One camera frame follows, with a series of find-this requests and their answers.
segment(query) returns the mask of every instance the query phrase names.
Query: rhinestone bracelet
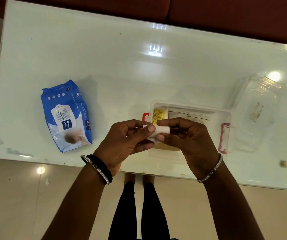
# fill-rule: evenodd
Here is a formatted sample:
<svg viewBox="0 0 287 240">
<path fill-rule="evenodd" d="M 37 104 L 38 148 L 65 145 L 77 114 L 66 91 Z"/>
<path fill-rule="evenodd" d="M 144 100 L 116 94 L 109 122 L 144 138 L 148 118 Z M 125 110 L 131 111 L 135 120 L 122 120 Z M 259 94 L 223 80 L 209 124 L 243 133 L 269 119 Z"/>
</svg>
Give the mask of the rhinestone bracelet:
<svg viewBox="0 0 287 240">
<path fill-rule="evenodd" d="M 86 155 L 81 155 L 80 156 L 82 160 L 86 160 L 88 163 L 90 163 L 97 171 L 98 173 L 100 173 L 100 175 L 103 177 L 103 179 L 106 181 L 106 184 L 110 184 L 108 178 L 106 177 L 106 175 L 100 170 L 100 168 L 98 168 L 96 166 L 96 164 L 94 164 L 89 157 L 87 157 Z"/>
<path fill-rule="evenodd" d="M 218 161 L 218 163 L 216 164 L 216 166 L 214 167 L 214 169 L 202 180 L 197 179 L 197 181 L 199 183 L 203 183 L 204 181 L 206 181 L 208 178 L 210 178 L 211 175 L 214 174 L 214 172 L 217 170 L 217 168 L 220 166 L 221 162 L 222 162 L 223 156 L 222 154 L 220 154 L 220 159 Z"/>
</svg>

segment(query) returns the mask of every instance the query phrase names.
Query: yellow label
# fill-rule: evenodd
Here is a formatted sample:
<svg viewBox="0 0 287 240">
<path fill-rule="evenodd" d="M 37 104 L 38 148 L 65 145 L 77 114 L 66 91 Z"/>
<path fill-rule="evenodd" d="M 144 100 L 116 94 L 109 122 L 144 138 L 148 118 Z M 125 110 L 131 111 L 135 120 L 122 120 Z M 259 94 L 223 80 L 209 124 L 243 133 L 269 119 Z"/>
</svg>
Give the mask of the yellow label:
<svg viewBox="0 0 287 240">
<path fill-rule="evenodd" d="M 157 124 L 157 120 L 163 120 L 165 119 L 165 110 L 160 109 L 160 108 L 155 108 L 153 110 L 153 115 L 152 115 L 152 123 L 154 125 Z"/>
</svg>

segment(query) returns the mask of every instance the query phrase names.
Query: person's left hand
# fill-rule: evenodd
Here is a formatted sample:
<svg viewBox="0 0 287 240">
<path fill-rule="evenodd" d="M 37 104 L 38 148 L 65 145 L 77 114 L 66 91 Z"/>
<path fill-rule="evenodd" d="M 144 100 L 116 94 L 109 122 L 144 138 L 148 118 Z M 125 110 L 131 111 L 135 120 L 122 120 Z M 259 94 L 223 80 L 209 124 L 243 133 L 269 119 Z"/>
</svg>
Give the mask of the person's left hand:
<svg viewBox="0 0 287 240">
<path fill-rule="evenodd" d="M 111 126 L 106 138 L 94 151 L 115 176 L 123 160 L 130 154 L 142 152 L 153 147 L 154 143 L 147 138 L 156 130 L 152 123 L 140 120 L 128 120 L 115 123 Z"/>
</svg>

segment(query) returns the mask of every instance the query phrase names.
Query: bracelet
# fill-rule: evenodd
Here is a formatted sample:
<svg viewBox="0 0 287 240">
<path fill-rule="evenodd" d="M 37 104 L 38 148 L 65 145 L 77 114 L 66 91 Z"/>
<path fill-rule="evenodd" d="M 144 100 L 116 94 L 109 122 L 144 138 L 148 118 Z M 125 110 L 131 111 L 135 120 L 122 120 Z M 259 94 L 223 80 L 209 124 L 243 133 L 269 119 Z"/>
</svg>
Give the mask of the bracelet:
<svg viewBox="0 0 287 240">
<path fill-rule="evenodd" d="M 108 170 L 108 168 L 107 168 L 107 166 L 98 158 L 98 157 L 96 157 L 95 155 L 88 155 L 88 156 L 86 156 L 86 155 L 81 155 L 80 156 L 81 157 L 81 159 L 85 162 L 85 163 L 90 163 L 97 171 L 98 171 L 98 173 L 100 173 L 100 175 L 103 177 L 103 179 L 105 180 L 105 182 L 106 182 L 106 184 L 110 184 L 111 182 L 112 182 L 112 175 L 111 175 L 111 172 Z M 106 172 L 106 174 L 108 175 L 108 177 L 110 177 L 111 179 L 109 180 L 108 179 L 108 177 L 102 172 L 102 170 L 96 165 L 96 164 L 94 164 L 94 162 L 93 161 L 91 161 L 90 159 L 89 159 L 89 157 L 91 157 L 94 161 L 100 161 L 100 162 L 102 162 L 102 164 L 104 164 L 104 166 L 102 165 L 102 164 L 100 164 L 100 167 L 102 168 L 102 170 L 103 171 L 105 171 Z"/>
<path fill-rule="evenodd" d="M 223 156 L 222 154 L 220 154 L 220 159 L 218 161 L 218 163 L 215 165 L 214 169 L 202 180 L 197 179 L 197 181 L 199 183 L 203 183 L 204 181 L 206 181 L 208 178 L 210 178 L 211 175 L 214 174 L 214 172 L 217 170 L 217 168 L 220 166 L 221 162 L 222 162 Z"/>
</svg>

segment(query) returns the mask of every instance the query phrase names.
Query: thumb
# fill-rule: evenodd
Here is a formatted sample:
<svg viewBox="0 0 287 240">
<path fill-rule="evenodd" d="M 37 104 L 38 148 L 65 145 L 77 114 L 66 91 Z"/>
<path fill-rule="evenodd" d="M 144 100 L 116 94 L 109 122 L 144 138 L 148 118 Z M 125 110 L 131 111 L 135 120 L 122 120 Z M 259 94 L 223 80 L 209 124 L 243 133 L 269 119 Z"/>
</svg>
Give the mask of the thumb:
<svg viewBox="0 0 287 240">
<path fill-rule="evenodd" d="M 155 130 L 156 128 L 153 124 L 145 126 L 131 136 L 131 141 L 133 141 L 133 143 L 136 145 L 139 141 L 143 141 L 144 139 L 147 139 L 149 136 L 151 136 Z"/>
<path fill-rule="evenodd" d="M 179 137 L 175 135 L 170 135 L 170 134 L 165 134 L 165 133 L 158 134 L 157 139 L 166 145 L 177 147 L 179 149 L 183 149 L 184 144 L 185 144 L 185 141 L 183 139 L 180 139 Z"/>
</svg>

